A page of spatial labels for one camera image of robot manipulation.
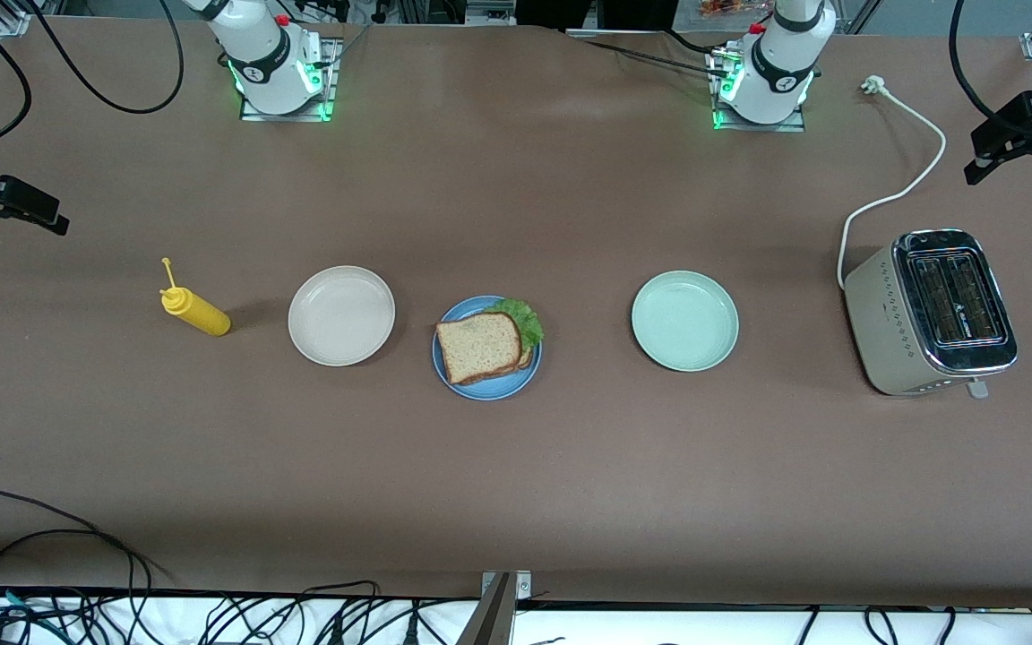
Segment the orange patterned packet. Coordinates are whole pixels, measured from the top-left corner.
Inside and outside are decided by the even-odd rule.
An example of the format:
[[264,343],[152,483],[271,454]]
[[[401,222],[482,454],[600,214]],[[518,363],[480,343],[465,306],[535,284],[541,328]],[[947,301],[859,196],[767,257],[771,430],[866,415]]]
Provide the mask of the orange patterned packet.
[[722,18],[742,17],[753,21],[774,8],[775,0],[700,0],[701,17]]

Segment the green lettuce leaf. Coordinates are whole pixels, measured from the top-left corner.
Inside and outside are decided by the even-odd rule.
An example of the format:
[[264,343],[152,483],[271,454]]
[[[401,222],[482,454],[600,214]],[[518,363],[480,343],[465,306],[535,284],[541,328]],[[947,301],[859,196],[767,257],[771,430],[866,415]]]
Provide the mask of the green lettuce leaf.
[[515,323],[520,332],[521,351],[531,354],[534,348],[545,337],[539,314],[524,299],[501,298],[483,312],[503,312]]

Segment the metal table edge bracket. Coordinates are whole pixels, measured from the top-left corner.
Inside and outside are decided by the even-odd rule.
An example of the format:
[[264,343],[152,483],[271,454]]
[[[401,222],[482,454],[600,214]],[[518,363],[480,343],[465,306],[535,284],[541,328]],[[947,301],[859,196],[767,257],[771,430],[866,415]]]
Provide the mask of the metal table edge bracket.
[[529,571],[484,572],[482,596],[456,645],[511,645],[517,604],[531,592]]

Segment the brown bread slice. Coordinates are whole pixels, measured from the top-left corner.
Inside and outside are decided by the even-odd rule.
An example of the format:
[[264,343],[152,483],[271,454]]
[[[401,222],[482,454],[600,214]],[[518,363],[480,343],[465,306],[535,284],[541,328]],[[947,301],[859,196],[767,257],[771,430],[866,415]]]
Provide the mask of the brown bread slice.
[[508,374],[516,373],[519,370],[525,370],[531,365],[533,362],[533,348],[525,348],[521,352],[520,360],[512,365],[505,365],[504,367],[496,368],[496,370],[480,372],[474,373],[463,379],[459,380],[456,384],[458,385],[471,385],[472,383],[480,383],[487,379],[492,379],[492,377],[506,376]]
[[520,328],[504,312],[479,312],[439,322],[436,338],[448,383],[467,385],[516,370],[524,354]]

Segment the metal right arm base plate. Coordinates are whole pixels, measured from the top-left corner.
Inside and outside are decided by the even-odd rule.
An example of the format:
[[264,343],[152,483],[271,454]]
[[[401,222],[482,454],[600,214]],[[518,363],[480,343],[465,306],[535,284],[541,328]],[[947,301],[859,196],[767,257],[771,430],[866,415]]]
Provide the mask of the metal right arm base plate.
[[329,122],[340,77],[343,41],[289,29],[289,56],[267,76],[255,65],[229,61],[240,94],[240,119],[253,122]]

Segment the blue round plate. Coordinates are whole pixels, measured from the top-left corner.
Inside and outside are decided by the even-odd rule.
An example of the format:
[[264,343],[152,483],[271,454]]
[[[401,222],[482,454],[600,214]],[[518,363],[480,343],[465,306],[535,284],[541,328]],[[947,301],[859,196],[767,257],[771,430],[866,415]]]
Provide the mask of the blue round plate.
[[[455,320],[467,318],[472,314],[479,314],[479,312],[484,312],[488,307],[495,305],[501,299],[503,298],[498,295],[479,295],[479,297],[463,299],[457,305],[451,307],[443,315],[441,322],[455,322]],[[497,401],[515,396],[525,385],[531,383],[534,375],[537,374],[537,369],[540,367],[542,350],[544,350],[544,342],[541,341],[533,348],[527,367],[496,377],[488,377],[488,379],[479,381],[479,383],[467,385],[453,384],[448,380],[445,364],[443,363],[443,349],[436,334],[433,335],[433,342],[431,342],[431,359],[433,359],[433,368],[439,379],[443,381],[446,387],[458,393],[463,399]]]

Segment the pale green round plate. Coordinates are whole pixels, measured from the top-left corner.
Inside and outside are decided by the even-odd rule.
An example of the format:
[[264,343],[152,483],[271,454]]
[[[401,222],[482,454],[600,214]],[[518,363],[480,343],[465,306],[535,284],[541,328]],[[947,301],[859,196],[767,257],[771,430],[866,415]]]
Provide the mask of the pale green round plate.
[[643,283],[630,319],[641,350],[667,370],[709,370],[728,359],[740,338],[732,295],[699,272],[663,272]]

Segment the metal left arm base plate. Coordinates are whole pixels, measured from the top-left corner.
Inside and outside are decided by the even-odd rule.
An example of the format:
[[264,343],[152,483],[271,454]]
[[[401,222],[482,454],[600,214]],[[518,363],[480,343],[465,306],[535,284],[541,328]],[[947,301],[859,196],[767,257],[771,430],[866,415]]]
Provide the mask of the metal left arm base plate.
[[802,132],[802,105],[813,73],[791,91],[774,91],[757,75],[749,73],[740,52],[713,49],[704,62],[714,76],[709,80],[713,126],[750,132]]

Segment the grey metal box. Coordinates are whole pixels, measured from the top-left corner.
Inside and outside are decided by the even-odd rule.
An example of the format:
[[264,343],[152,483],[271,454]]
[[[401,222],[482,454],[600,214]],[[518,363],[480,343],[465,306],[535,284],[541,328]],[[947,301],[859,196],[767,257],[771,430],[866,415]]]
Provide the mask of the grey metal box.
[[464,0],[463,24],[466,26],[513,26],[516,0]]

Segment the yellow mustard squeeze bottle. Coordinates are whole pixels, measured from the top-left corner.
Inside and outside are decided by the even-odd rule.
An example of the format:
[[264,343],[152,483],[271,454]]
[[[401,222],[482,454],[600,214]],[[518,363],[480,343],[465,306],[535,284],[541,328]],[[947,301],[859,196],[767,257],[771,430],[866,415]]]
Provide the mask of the yellow mustard squeeze bottle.
[[172,272],[172,262],[167,257],[161,258],[169,281],[168,289],[162,289],[160,293],[161,307],[168,314],[180,320],[184,320],[188,325],[203,331],[211,336],[224,336],[232,327],[232,320],[226,312],[218,307],[212,305],[203,297],[198,297],[192,290],[180,287],[176,284],[175,275]]

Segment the silver beige toaster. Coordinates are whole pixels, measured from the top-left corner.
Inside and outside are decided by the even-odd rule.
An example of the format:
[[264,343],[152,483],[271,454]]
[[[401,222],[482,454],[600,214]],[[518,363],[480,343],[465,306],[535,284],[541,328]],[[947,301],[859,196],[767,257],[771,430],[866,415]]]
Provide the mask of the silver beige toaster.
[[961,229],[898,236],[844,278],[843,295],[869,383],[894,397],[964,385],[1008,370],[1019,343],[977,238]]

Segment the beige round plate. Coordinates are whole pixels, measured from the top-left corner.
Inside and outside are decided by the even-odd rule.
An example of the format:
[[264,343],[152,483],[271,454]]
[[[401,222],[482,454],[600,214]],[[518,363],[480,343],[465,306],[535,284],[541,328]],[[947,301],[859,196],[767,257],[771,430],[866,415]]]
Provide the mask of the beige round plate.
[[333,266],[313,275],[292,297],[288,331],[311,362],[356,365],[376,354],[396,323],[396,299],[388,283],[357,266]]

